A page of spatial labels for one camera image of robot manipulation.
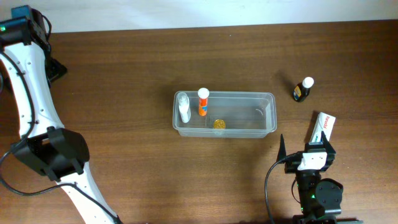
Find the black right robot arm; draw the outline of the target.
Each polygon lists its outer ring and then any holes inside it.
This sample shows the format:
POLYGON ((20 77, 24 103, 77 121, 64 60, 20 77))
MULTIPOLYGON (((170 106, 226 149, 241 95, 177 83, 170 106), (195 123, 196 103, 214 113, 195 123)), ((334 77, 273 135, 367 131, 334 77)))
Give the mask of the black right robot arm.
POLYGON ((286 154, 284 138, 280 138, 277 163, 284 164, 286 174, 295 174, 301 214, 292 217, 296 224, 348 224, 362 223, 362 220, 338 220, 341 214, 343 185, 333 179, 322 178, 335 160, 336 151, 324 132, 321 140, 308 142, 303 151, 286 154))

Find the orange vitamin tube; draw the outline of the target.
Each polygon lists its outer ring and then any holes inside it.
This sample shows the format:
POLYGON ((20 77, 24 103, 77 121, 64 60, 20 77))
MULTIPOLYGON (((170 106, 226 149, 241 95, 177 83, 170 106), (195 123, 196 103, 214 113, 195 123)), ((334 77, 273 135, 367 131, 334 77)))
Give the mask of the orange vitamin tube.
POLYGON ((199 107, 198 114, 200 116, 206 116, 208 112, 208 97, 210 95, 210 91, 207 88, 200 88, 198 90, 199 97, 199 107))

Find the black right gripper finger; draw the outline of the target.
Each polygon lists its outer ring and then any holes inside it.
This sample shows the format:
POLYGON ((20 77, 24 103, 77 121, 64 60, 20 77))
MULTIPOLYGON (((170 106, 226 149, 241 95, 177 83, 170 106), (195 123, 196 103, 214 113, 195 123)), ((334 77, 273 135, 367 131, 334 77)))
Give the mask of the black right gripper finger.
POLYGON ((284 137, 283 134, 280 135, 280 145, 279 145, 279 151, 277 154, 277 162, 283 162, 284 159, 287 157, 286 155, 286 149, 285 149, 285 141, 284 141, 284 137))
POLYGON ((333 147, 327 140, 326 134, 324 131, 321 131, 321 142, 323 144, 323 147, 325 148, 326 151, 333 151, 333 147))

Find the small jar gold lid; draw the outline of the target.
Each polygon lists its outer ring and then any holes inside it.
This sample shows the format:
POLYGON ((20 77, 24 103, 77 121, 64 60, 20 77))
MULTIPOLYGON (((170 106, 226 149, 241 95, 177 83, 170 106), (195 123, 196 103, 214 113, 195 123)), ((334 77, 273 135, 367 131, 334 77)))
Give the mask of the small jar gold lid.
POLYGON ((213 123, 213 128, 214 129, 225 129, 226 128, 226 123, 222 119, 216 119, 213 123))

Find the white plastic bottle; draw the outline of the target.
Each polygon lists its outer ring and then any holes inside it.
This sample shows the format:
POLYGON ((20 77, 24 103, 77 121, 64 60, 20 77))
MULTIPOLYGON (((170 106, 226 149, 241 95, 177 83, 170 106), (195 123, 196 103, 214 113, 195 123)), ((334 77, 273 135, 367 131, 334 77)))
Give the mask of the white plastic bottle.
POLYGON ((180 92, 177 94, 177 100, 181 120, 183 123, 188 123, 191 118, 189 97, 185 92, 180 92))

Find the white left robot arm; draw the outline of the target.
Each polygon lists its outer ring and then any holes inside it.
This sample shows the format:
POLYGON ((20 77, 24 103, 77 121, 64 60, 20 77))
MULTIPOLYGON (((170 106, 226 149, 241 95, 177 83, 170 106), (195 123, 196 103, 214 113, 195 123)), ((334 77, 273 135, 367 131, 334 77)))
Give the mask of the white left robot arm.
POLYGON ((19 113, 20 140, 5 153, 56 184, 33 192, 63 189, 85 223, 120 223, 106 203, 90 171, 84 137, 61 122, 52 96, 52 82, 67 68, 52 57, 52 25, 28 5, 14 7, 1 22, 1 62, 8 74, 19 113))

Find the white medicine box red text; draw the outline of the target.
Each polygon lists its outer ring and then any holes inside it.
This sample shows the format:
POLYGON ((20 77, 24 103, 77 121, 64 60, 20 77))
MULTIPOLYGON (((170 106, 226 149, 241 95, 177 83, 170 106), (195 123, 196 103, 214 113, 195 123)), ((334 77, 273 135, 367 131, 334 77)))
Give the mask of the white medicine box red text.
POLYGON ((320 112, 317 116, 310 142, 321 142, 322 133, 325 134, 325 137, 329 141, 335 121, 336 118, 334 116, 320 112))

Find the dark syrup bottle white cap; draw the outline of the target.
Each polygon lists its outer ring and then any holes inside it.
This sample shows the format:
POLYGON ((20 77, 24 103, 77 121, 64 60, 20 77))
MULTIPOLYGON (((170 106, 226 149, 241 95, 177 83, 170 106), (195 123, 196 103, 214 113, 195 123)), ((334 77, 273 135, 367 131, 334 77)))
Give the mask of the dark syrup bottle white cap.
POLYGON ((315 83, 312 77, 306 77, 302 82, 296 85, 293 90, 293 98, 296 102, 302 102, 310 93, 310 89, 315 83))

